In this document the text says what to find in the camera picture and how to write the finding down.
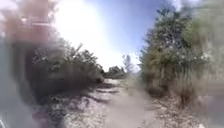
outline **white sky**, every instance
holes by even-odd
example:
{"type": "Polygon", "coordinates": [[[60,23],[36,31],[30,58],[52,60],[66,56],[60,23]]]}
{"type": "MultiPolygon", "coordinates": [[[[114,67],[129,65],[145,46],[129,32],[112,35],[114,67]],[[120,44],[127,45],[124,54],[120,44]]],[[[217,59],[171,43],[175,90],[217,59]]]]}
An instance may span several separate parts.
{"type": "Polygon", "coordinates": [[[190,5],[195,6],[201,0],[169,0],[171,4],[179,11],[183,7],[183,3],[190,3],[190,5]]]}
{"type": "MultiPolygon", "coordinates": [[[[123,65],[122,53],[113,48],[113,42],[108,38],[104,23],[93,6],[84,0],[64,0],[58,8],[55,26],[62,37],[74,46],[82,43],[84,49],[98,57],[98,63],[104,70],[111,66],[123,65]]],[[[136,54],[130,55],[133,63],[138,64],[136,54]]]]}

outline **tree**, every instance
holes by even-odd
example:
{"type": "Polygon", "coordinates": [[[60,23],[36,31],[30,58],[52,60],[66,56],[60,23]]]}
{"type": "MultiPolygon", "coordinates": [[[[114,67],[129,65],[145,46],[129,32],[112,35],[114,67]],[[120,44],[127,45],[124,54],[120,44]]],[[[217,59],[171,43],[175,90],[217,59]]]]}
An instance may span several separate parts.
{"type": "Polygon", "coordinates": [[[110,79],[122,79],[125,76],[125,72],[123,68],[119,68],[118,66],[113,66],[109,68],[109,71],[104,74],[105,78],[110,79]]]}
{"type": "Polygon", "coordinates": [[[158,11],[155,27],[146,35],[146,47],[142,49],[142,78],[157,93],[167,92],[171,85],[182,81],[191,86],[191,78],[201,76],[204,59],[203,40],[198,35],[200,24],[184,11],[170,9],[158,11]]]}
{"type": "Polygon", "coordinates": [[[123,61],[124,68],[125,68],[126,72],[128,74],[132,73],[133,72],[133,65],[131,63],[131,57],[130,57],[130,55],[124,55],[123,56],[123,59],[124,59],[124,61],[123,61]]]}

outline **gravel road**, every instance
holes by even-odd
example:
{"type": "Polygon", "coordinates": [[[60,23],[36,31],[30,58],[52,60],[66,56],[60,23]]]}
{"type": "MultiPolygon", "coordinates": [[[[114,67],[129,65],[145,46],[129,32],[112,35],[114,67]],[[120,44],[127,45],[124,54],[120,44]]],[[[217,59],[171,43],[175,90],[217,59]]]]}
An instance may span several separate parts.
{"type": "Polygon", "coordinates": [[[118,81],[109,82],[116,84],[116,87],[90,94],[107,102],[88,99],[88,107],[80,105],[83,111],[66,115],[66,128],[162,128],[162,122],[156,119],[151,103],[140,90],[133,91],[118,81]]]}

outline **sky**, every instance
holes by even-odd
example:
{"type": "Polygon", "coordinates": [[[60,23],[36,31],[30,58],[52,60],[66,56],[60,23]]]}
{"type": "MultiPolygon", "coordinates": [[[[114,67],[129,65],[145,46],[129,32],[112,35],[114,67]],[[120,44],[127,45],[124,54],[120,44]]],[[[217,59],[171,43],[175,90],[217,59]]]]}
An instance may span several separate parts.
{"type": "MultiPolygon", "coordinates": [[[[10,6],[0,0],[0,8],[10,6]]],[[[164,6],[182,8],[184,2],[199,0],[61,0],[54,26],[74,47],[80,43],[98,57],[104,70],[123,66],[123,55],[129,54],[138,70],[138,56],[144,37],[152,28],[156,10],[164,6]]]]}

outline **green foliage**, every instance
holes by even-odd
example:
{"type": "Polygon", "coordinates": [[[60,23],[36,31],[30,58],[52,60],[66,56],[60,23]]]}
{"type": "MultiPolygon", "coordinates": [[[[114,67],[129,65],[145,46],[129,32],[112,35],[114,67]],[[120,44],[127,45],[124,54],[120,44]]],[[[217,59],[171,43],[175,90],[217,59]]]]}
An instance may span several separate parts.
{"type": "Polygon", "coordinates": [[[114,66],[109,68],[109,71],[104,74],[104,77],[110,79],[122,79],[125,77],[125,75],[126,74],[123,68],[114,66]]]}
{"type": "Polygon", "coordinates": [[[158,11],[140,58],[141,76],[150,92],[166,93],[177,81],[191,85],[192,77],[201,77],[206,61],[199,31],[200,23],[187,12],[158,11]]]}
{"type": "Polygon", "coordinates": [[[25,57],[25,70],[38,98],[85,90],[103,81],[97,58],[88,50],[79,51],[81,45],[77,49],[68,45],[32,47],[25,57]]]}

